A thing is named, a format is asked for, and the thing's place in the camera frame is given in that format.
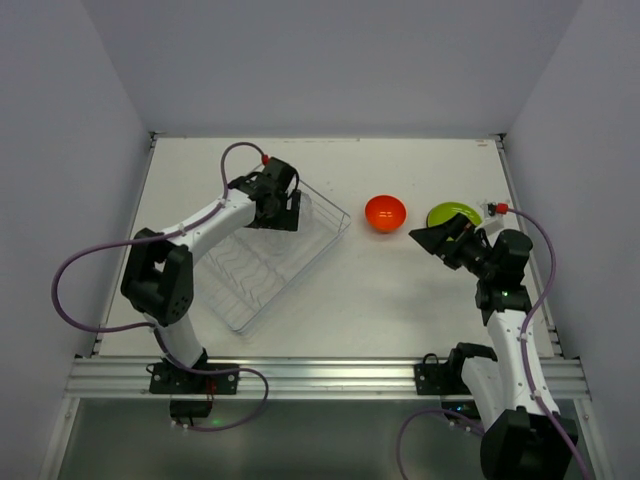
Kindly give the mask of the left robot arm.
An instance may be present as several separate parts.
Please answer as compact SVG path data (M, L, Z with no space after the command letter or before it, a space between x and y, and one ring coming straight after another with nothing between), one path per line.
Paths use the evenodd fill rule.
M135 235L120 291L151 322L170 363L191 372L207 359L189 318L194 267L240 229L297 231L299 180L293 166L267 157L261 168L226 183L222 195L183 223Z

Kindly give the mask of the orange bowl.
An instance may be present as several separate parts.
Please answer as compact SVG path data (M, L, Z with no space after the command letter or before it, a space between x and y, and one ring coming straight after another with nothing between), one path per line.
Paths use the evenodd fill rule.
M377 195L367 201L364 216L369 226L375 231L392 233L405 223L407 210L398 198L391 195Z

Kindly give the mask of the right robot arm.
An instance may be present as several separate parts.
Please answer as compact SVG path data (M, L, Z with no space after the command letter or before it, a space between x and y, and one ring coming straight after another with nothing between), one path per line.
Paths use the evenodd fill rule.
M452 270L477 279L475 302L492 346L460 343L444 365L473 396L482 422L481 470L487 479L562 479L577 455L578 429L562 417L537 355L532 303L523 284L533 248L519 230L495 241L465 215L409 233Z

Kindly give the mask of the green plate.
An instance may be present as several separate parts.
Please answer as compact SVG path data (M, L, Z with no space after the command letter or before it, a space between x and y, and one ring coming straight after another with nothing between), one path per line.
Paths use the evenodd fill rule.
M483 219L480 214L467 204L448 201L434 206L427 214L425 226L427 228L438 228L452 220L457 214L464 215L468 219L468 223L479 227Z

